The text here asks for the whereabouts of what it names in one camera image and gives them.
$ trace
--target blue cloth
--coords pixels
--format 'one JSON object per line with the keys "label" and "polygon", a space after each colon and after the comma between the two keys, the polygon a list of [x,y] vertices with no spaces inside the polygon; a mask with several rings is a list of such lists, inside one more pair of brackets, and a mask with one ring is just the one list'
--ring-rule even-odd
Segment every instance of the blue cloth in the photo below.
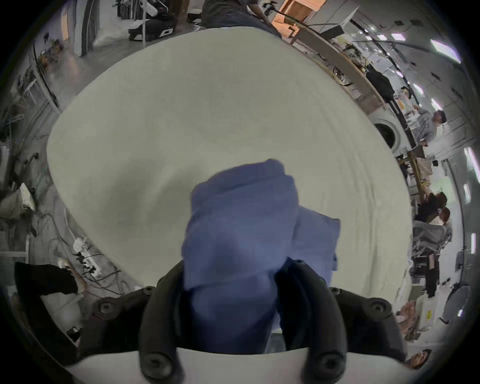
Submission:
{"label": "blue cloth", "polygon": [[275,273],[289,257],[302,259],[329,283],[339,232],[339,220],[299,206],[279,161],[198,184],[182,256],[199,348],[263,353],[276,313]]}

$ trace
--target table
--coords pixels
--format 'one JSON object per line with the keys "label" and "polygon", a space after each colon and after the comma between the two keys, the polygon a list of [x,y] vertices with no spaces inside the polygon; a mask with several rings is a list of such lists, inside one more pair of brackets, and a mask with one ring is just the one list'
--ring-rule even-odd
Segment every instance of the table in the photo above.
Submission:
{"label": "table", "polygon": [[181,259],[197,183],[269,158],[301,205],[340,219],[333,285],[393,301],[401,284],[410,198],[390,148],[331,77],[262,30],[207,29],[126,57],[60,115],[47,155],[75,221],[140,284]]}
{"label": "table", "polygon": [[398,164],[399,165],[400,164],[405,164],[407,161],[412,166],[413,176],[415,177],[415,182],[416,182],[417,188],[419,190],[420,203],[423,203],[425,201],[423,188],[426,186],[427,183],[425,181],[422,181],[422,179],[420,177],[420,170],[419,170],[418,165],[417,165],[417,156],[415,155],[415,152],[413,150],[408,151],[407,157],[399,160]]}

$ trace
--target washing machine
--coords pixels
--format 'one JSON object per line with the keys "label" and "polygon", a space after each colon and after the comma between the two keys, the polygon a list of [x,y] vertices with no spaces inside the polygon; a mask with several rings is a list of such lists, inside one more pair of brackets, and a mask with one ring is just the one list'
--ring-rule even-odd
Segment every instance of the washing machine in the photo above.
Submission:
{"label": "washing machine", "polygon": [[385,104],[368,115],[368,118],[378,129],[394,156],[397,157],[406,154],[417,144],[400,109],[395,113],[394,108],[395,106]]}

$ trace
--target gray shirt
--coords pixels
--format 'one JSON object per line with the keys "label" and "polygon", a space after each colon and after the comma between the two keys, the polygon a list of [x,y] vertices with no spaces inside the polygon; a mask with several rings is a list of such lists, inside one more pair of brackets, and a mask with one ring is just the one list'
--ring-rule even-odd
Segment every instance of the gray shirt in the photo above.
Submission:
{"label": "gray shirt", "polygon": [[232,11],[241,11],[248,14],[247,5],[257,5],[257,3],[258,0],[205,0],[202,8],[202,22],[208,25],[213,21],[214,24],[217,24],[215,23],[216,19],[221,19],[225,13]]}
{"label": "gray shirt", "polygon": [[423,108],[420,108],[418,113],[420,114],[417,119],[419,127],[414,129],[412,133],[417,143],[420,143],[420,140],[425,140],[427,143],[430,143],[437,135],[437,127],[432,121],[433,114]]}

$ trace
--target man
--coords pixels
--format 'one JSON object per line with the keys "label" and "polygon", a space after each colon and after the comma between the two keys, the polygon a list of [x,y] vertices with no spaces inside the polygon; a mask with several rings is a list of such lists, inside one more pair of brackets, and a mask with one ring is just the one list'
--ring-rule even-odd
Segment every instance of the man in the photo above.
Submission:
{"label": "man", "polygon": [[413,106],[420,116],[418,117],[419,127],[412,131],[417,144],[426,147],[437,135],[437,127],[447,121],[445,112],[437,110],[431,114],[426,109],[420,108],[418,105]]}
{"label": "man", "polygon": [[407,87],[401,87],[400,92],[403,93],[406,97],[408,97],[409,100],[412,98],[412,93]]}
{"label": "man", "polygon": [[434,195],[430,193],[425,201],[419,205],[417,215],[415,220],[423,221],[428,223],[429,217],[432,217],[431,220],[437,216],[437,211],[439,209],[445,208],[447,205],[447,197],[443,192],[437,193]]}
{"label": "man", "polygon": [[257,2],[258,0],[205,0],[202,24],[206,28],[254,27],[281,38],[282,35],[272,26]]}
{"label": "man", "polygon": [[442,212],[438,216],[435,216],[435,218],[430,222],[430,224],[445,225],[445,223],[448,221],[449,218],[450,218],[450,210],[447,207],[445,207],[442,209]]}

